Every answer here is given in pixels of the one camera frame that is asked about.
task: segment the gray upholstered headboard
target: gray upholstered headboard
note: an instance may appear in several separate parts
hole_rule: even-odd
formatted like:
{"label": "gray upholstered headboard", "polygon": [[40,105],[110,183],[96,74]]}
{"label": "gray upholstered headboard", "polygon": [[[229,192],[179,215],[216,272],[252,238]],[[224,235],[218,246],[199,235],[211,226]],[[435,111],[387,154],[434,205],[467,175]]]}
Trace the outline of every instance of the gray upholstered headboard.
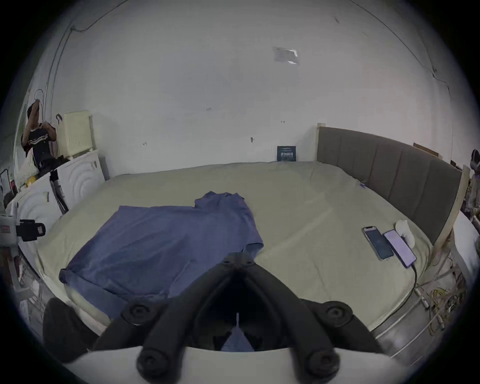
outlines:
{"label": "gray upholstered headboard", "polygon": [[432,244],[458,200],[462,172],[427,152],[381,136],[320,127],[317,161],[364,182],[417,224]]}

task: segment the yellow object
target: yellow object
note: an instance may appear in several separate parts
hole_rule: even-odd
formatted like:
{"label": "yellow object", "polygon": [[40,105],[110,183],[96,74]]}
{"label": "yellow object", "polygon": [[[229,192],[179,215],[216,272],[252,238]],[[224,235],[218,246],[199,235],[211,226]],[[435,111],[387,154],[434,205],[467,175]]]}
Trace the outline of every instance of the yellow object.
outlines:
{"label": "yellow object", "polygon": [[68,112],[57,128],[60,155],[76,155],[93,147],[90,133],[90,112]]}
{"label": "yellow object", "polygon": [[29,178],[26,182],[27,187],[30,187],[30,185],[33,184],[35,181],[36,181],[36,176],[32,176],[31,178]]}

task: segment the phone screen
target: phone screen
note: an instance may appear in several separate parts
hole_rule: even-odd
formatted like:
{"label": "phone screen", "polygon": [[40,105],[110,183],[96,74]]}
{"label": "phone screen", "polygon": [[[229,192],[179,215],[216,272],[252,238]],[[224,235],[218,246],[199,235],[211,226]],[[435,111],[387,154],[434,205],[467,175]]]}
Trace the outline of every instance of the phone screen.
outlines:
{"label": "phone screen", "polygon": [[394,229],[385,233],[384,236],[392,245],[392,248],[395,250],[395,253],[402,262],[403,266],[405,268],[410,267],[415,262],[417,257],[407,243],[404,242],[404,240]]}
{"label": "phone screen", "polygon": [[382,260],[393,256],[393,251],[388,244],[388,241],[382,236],[377,228],[364,228],[363,232],[370,240],[370,244],[376,250],[378,257]]}

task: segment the black striped shirt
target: black striped shirt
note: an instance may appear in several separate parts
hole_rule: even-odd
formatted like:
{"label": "black striped shirt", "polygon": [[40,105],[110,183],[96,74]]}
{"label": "black striped shirt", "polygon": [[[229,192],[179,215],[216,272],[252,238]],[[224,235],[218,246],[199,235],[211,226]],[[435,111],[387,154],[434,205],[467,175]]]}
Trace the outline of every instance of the black striped shirt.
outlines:
{"label": "black striped shirt", "polygon": [[28,146],[33,148],[33,157],[38,169],[40,169],[42,159],[46,156],[50,157],[49,141],[50,136],[45,128],[36,128],[30,131],[28,135]]}

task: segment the beige bed sheet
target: beige bed sheet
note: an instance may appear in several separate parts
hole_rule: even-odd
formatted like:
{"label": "beige bed sheet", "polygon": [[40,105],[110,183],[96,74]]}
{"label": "beige bed sheet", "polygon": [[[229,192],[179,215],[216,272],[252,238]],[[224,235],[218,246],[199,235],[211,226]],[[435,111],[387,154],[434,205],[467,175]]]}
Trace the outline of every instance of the beige bed sheet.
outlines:
{"label": "beige bed sheet", "polygon": [[242,163],[122,175],[64,215],[39,241],[39,265],[58,290],[100,323],[108,318],[58,280],[79,249],[120,205],[194,205],[214,191],[237,192],[253,212],[264,248],[256,262],[301,298],[339,300],[370,330],[409,294],[414,274],[398,258],[380,261],[361,229],[383,233],[406,219],[419,275],[432,244],[389,202],[338,167],[320,162]]}

